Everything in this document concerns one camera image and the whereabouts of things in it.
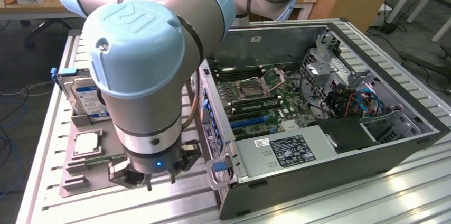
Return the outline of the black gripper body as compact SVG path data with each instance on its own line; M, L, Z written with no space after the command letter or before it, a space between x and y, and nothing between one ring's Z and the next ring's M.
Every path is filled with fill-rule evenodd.
M154 175L167 171L172 175L178 175L182 171L183 149L180 143L175 143L166 150L155 154L140 154L127 148L124 152L132 168L140 173Z

